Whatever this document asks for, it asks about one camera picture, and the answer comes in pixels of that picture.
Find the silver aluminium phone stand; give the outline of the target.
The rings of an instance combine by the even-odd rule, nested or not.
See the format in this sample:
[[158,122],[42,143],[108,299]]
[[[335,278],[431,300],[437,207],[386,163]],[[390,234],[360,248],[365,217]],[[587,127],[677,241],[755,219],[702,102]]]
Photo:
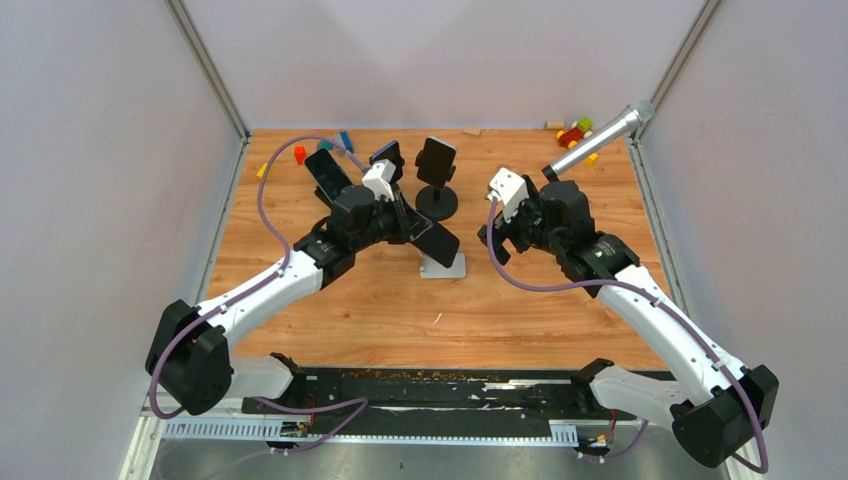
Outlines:
[[457,253],[450,267],[445,267],[435,259],[420,254],[420,277],[422,279],[462,279],[466,277],[466,257]]

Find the black round-base clamp stand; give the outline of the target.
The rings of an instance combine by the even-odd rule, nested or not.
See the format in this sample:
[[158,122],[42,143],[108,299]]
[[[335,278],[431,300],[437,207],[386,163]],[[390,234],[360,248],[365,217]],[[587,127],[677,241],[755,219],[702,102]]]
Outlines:
[[438,189],[433,186],[422,188],[415,198],[415,208],[427,218],[443,221],[451,218],[457,211],[459,200],[448,186]]

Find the teal phone black screen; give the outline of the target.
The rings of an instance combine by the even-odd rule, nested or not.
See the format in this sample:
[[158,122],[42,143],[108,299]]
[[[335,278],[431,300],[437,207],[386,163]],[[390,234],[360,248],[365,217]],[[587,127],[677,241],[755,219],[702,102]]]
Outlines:
[[319,149],[308,156],[304,160],[304,166],[316,183],[316,197],[327,206],[331,206],[345,188],[353,185],[326,149]]

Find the blue phone black screen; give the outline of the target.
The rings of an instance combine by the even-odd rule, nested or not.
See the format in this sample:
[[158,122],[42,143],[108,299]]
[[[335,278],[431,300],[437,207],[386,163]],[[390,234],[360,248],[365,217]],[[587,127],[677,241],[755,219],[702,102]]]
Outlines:
[[402,168],[405,165],[405,159],[402,156],[400,143],[398,140],[392,140],[382,148],[377,150],[373,155],[369,157],[369,164],[373,165],[374,163],[388,160],[392,164],[394,164],[397,168]]

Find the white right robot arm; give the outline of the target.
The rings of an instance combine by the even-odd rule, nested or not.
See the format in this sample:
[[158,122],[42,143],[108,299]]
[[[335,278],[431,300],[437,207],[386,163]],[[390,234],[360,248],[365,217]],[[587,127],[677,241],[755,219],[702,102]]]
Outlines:
[[740,460],[754,443],[769,469],[764,439],[779,389],[766,366],[747,366],[704,333],[662,290],[619,237],[596,228],[588,197],[573,181],[536,187],[526,175],[501,169],[490,180],[490,211],[479,231],[497,270],[512,253],[551,254],[566,288],[582,289],[622,318],[664,362],[660,381],[597,359],[578,374],[571,403],[584,417],[623,411],[670,431],[698,463],[715,468]]

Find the black phone dark frame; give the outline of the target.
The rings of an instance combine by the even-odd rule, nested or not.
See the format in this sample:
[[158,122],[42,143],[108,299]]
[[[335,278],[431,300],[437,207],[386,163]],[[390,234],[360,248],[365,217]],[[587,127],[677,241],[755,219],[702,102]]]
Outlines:
[[450,268],[459,252],[460,239],[440,223],[433,223],[412,244],[442,267]]

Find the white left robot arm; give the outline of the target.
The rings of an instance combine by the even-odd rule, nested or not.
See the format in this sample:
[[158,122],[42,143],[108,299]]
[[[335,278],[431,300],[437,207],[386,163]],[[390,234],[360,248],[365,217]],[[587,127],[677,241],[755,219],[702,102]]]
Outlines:
[[[379,199],[364,186],[346,187],[329,215],[264,272],[196,306],[181,299],[168,305],[145,362],[154,414],[201,415],[224,399],[243,397],[265,397],[283,413],[298,411],[307,389],[288,362],[232,351],[275,314],[344,275],[357,253],[374,244],[412,244],[433,259],[453,260],[455,237],[413,209],[400,191],[391,194]],[[159,389],[178,405],[170,414],[158,403]]]

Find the black phone silver frame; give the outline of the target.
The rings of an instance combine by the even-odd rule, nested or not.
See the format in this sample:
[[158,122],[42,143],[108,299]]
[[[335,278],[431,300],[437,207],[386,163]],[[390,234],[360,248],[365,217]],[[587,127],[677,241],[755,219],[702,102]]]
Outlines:
[[415,159],[416,177],[436,189],[443,189],[455,172],[457,148],[434,136],[428,136]]

